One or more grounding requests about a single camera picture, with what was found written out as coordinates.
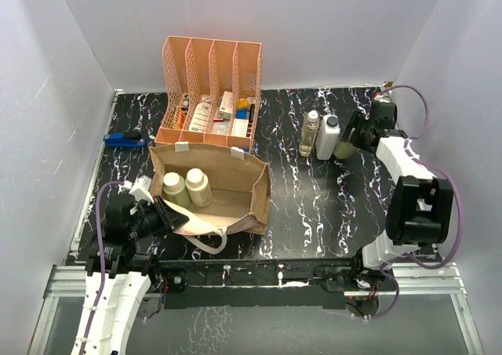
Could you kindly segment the white bottle dark grey cap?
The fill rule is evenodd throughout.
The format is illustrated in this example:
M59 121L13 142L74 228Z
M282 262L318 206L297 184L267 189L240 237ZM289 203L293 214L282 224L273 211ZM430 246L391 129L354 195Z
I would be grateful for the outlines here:
M315 152L318 160L329 160L340 135L339 118L334 114L325 115L319 126L315 141Z

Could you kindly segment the clear bottle amber liquid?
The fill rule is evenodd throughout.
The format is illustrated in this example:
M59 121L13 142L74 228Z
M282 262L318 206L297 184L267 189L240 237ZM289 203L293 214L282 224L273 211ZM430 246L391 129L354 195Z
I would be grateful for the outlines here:
M304 117L299 144L299 153L303 157L307 157L312 151L315 137L318 132L319 122L320 117L316 110L309 111Z

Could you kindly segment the brown canvas tote bag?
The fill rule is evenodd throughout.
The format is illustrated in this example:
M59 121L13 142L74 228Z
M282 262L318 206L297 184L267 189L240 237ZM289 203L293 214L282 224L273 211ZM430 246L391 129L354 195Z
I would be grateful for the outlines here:
M215 255L223 251L227 238L233 234L267 232L269 164L237 147L188 142L152 147L150 157L155 171L151 195L161 197L170 208L189 217L189 222L175 234ZM183 208L168 200L163 190L164 176L175 172L184 178L193 168L209 178L213 199L205 207L190 204Z

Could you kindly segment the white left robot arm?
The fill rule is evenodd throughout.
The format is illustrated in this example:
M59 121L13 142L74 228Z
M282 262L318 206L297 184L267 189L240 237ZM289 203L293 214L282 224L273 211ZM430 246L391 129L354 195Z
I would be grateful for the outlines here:
M157 256L137 251L136 242L171 234L188 221L181 208L160 197L119 194L110 199L85 265L85 299L73 354L124 354L144 296L157 289L165 304L168 293L185 290L184 271L162 269Z

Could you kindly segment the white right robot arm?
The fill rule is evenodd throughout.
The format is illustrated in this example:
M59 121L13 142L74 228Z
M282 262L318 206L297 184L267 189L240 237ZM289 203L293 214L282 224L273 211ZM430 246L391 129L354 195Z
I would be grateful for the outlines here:
M388 270L392 261L441 244L449 231L452 184L420 162L412 140L395 127L397 114L397 106L389 102L372 103L368 114L355 110L333 152L339 159L358 151L373 154L395 184L384 231L351 260L350 281L361 290L375 284L380 270Z

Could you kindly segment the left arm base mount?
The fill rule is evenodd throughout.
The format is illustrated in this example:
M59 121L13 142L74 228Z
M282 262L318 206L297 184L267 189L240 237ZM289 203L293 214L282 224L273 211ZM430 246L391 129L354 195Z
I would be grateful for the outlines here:
M187 288L187 273L181 268L161 268L152 274L151 286L149 292L160 293L181 293Z

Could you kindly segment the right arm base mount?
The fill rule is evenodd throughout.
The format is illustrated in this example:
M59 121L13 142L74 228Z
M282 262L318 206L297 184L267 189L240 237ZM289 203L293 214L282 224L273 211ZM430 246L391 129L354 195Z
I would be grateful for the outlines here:
M379 292L395 292L395 283L376 270L353 271L340 266L320 266L315 271L321 286L328 292L344 292L363 300Z

